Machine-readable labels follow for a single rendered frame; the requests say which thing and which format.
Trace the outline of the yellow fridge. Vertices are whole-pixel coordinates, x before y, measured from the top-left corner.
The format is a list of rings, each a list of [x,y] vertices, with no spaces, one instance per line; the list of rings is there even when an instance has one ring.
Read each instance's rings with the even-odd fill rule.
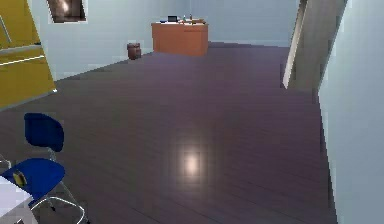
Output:
[[[0,26],[0,110],[47,95],[56,86],[27,0],[0,0],[12,39]]]

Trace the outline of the brown waste bin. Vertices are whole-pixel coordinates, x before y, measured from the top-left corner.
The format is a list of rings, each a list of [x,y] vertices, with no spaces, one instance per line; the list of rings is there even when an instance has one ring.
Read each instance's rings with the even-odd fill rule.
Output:
[[[127,44],[128,58],[130,60],[136,60],[141,57],[141,48],[139,43]]]

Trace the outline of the small yellow black object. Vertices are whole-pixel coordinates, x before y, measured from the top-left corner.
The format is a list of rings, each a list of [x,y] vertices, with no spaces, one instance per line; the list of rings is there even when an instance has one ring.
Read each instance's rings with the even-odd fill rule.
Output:
[[[14,172],[13,178],[19,187],[24,187],[27,184],[24,174],[20,171]]]

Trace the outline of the dark framed picture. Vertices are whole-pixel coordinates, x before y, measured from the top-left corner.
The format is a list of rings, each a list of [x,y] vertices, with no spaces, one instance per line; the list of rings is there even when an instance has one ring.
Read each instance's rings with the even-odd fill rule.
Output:
[[[54,23],[85,22],[84,0],[46,0]]]

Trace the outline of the white table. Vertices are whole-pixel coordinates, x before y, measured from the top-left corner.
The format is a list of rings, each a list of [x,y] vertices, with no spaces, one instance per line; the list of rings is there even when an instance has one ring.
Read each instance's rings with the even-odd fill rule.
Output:
[[[0,176],[0,224],[38,224],[29,203],[33,197],[9,180]]]

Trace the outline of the grey room door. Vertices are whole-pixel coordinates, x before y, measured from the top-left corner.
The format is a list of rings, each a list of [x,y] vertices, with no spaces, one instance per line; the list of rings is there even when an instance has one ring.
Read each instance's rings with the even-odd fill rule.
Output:
[[[348,0],[299,0],[282,84],[317,90]]]

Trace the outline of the blue chair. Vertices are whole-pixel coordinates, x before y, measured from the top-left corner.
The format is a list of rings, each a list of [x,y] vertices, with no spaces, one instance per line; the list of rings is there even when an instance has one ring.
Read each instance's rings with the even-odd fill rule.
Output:
[[[50,156],[29,158],[14,165],[7,161],[8,169],[0,176],[17,185],[13,173],[20,171],[24,174],[27,184],[20,188],[33,197],[29,203],[32,211],[44,202],[55,210],[52,201],[57,200],[80,210],[76,224],[81,224],[83,221],[91,224],[85,209],[64,184],[65,168],[56,160],[55,154],[61,152],[64,147],[64,129],[61,123],[47,114],[28,112],[24,115],[24,136],[30,145],[46,148]]]

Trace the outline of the orange wooden counter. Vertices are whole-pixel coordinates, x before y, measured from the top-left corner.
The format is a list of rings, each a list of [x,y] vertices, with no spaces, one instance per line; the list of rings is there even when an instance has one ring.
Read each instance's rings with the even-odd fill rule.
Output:
[[[151,28],[155,52],[187,56],[207,53],[207,24],[152,23]]]

